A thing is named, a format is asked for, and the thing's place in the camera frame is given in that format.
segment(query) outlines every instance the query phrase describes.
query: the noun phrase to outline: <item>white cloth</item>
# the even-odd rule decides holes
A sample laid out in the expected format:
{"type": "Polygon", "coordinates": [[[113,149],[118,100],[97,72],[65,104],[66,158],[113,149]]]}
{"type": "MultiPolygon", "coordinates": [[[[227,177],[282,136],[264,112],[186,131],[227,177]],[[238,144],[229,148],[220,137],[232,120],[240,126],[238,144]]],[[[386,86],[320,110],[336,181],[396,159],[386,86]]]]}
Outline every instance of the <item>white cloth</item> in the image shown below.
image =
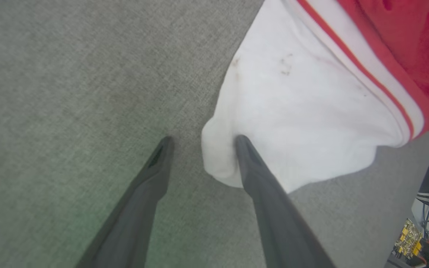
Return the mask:
{"type": "Polygon", "coordinates": [[[286,192],[369,166],[400,146],[389,110],[281,0],[266,0],[235,53],[204,126],[205,170],[242,187],[234,139],[244,134],[286,192]]]}

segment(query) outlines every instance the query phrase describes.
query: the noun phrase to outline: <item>red stripe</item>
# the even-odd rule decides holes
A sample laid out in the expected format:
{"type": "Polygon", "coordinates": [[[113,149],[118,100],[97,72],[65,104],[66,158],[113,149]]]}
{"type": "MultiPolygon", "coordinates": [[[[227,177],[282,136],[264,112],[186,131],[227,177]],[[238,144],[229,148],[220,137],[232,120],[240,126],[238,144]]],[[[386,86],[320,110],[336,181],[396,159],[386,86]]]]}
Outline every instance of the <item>red stripe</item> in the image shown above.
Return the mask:
{"type": "Polygon", "coordinates": [[[354,56],[354,54],[349,50],[349,48],[342,42],[342,39],[339,38],[339,36],[336,35],[336,33],[329,27],[329,25],[320,17],[319,14],[309,5],[309,3],[306,0],[297,0],[297,2],[303,7],[303,9],[312,17],[312,19],[317,22],[317,24],[324,30],[326,34],[329,35],[329,37],[339,46],[339,48],[344,52],[344,54],[359,68],[364,75],[369,78],[378,88],[380,88],[387,96],[392,100],[393,103],[398,107],[401,114],[405,118],[405,121],[407,121],[408,128],[410,129],[410,140],[413,138],[414,128],[413,123],[403,107],[401,103],[395,98],[395,96],[392,95],[388,89],[386,89],[385,86],[383,86],[367,69],[359,62],[359,60],[354,56]]]}

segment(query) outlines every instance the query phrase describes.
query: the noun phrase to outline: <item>yellow component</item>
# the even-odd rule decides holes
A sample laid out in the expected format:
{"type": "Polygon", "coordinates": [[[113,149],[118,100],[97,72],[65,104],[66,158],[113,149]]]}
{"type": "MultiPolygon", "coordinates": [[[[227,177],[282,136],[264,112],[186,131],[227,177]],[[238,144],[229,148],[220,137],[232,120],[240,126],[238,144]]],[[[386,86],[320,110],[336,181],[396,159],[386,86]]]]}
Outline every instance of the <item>yellow component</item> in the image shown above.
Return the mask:
{"type": "Polygon", "coordinates": [[[415,246],[415,249],[413,250],[413,254],[415,256],[418,256],[418,254],[420,253],[421,249],[422,249],[422,244],[420,243],[420,241],[418,241],[417,245],[415,246]]]}

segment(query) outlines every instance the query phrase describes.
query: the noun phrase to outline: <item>gray carpet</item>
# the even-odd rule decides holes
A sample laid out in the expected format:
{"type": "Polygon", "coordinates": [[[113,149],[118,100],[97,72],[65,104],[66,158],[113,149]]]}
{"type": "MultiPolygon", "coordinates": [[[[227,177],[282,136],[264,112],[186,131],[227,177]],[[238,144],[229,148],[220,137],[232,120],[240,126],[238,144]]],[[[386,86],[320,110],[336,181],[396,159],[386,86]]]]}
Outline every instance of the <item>gray carpet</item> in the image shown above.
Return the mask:
{"type": "MultiPolygon", "coordinates": [[[[249,197],[210,178],[200,149],[261,3],[0,0],[0,267],[73,266],[167,134],[147,267],[264,267],[249,197]]],[[[378,267],[428,159],[429,136],[291,196],[339,267],[378,267]]]]}

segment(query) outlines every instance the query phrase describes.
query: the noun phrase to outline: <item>red cloth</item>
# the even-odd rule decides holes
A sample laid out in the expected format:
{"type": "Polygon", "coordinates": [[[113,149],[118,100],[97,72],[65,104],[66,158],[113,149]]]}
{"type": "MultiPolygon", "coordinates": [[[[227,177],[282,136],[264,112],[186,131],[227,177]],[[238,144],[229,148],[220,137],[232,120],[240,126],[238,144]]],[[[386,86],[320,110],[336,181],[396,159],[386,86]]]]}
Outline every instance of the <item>red cloth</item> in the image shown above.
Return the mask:
{"type": "Polygon", "coordinates": [[[429,0],[338,0],[422,109],[429,131],[429,0]]]}

